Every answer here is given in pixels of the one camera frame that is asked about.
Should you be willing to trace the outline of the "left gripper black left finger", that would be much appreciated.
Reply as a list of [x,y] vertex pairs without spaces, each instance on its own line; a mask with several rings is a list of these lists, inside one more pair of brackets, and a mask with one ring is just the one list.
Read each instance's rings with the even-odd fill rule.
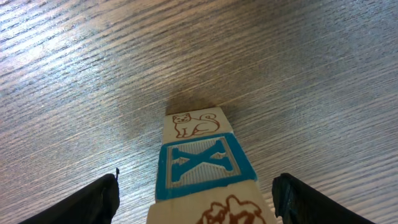
[[119,205],[119,169],[21,224],[111,224]]

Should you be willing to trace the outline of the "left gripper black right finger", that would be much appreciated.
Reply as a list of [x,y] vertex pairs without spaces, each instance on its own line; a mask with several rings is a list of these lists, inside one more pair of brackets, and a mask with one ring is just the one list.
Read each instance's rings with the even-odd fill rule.
[[289,173],[272,181],[272,199],[283,224],[374,224]]

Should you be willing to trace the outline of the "red nine baseball block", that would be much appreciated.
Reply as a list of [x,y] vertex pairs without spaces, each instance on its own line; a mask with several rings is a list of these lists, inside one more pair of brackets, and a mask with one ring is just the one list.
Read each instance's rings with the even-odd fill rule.
[[253,180],[173,198],[150,206],[147,224],[276,224]]

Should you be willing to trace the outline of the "blue X wooden block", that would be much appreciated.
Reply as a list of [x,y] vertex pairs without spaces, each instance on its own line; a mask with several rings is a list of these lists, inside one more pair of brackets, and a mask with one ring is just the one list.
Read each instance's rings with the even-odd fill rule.
[[257,174],[233,133],[162,145],[155,200],[164,201],[245,180]]

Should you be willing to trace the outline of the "red M dog block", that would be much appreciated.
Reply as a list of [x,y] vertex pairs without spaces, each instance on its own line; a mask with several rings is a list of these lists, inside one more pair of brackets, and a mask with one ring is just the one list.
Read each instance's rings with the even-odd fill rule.
[[233,133],[220,107],[171,114],[164,119],[162,144],[220,133]]

